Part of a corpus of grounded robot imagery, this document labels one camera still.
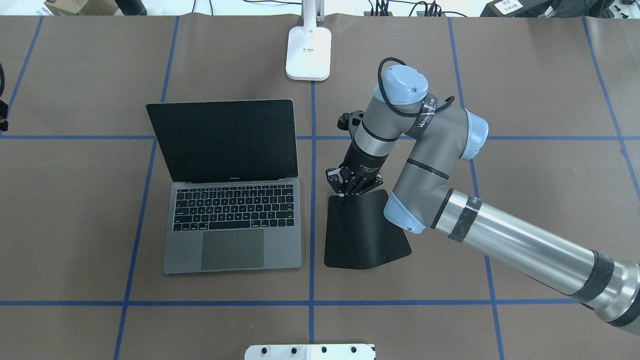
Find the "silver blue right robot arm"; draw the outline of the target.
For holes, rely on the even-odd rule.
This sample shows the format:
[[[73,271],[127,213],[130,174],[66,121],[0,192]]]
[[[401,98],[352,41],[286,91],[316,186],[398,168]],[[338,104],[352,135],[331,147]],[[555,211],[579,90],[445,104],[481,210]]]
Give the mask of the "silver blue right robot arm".
[[[457,162],[473,159],[485,145],[489,125],[454,105],[454,96],[439,101],[422,73],[393,61],[389,68],[378,66],[366,110],[338,119],[350,145],[339,167],[326,170],[336,196],[359,197],[380,186],[384,162],[406,135],[414,145],[382,205],[387,221],[414,234],[441,231],[638,335],[639,264],[617,262],[449,187]]]

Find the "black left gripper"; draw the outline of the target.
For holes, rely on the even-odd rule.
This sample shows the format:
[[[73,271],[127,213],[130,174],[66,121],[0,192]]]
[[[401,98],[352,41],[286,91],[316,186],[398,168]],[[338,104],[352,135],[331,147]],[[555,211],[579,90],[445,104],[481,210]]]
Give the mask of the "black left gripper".
[[[6,77],[3,65],[0,64],[0,96],[2,97],[5,92],[6,87]],[[0,100],[0,130],[1,132],[7,132],[9,129],[9,105],[4,101]]]

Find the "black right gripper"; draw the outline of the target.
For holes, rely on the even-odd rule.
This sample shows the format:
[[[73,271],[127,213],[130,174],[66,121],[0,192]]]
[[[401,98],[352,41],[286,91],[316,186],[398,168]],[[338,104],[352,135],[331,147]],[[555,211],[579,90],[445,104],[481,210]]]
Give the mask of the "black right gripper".
[[[340,166],[326,170],[327,182],[341,197],[363,195],[384,183],[380,169],[386,159],[351,145]]]

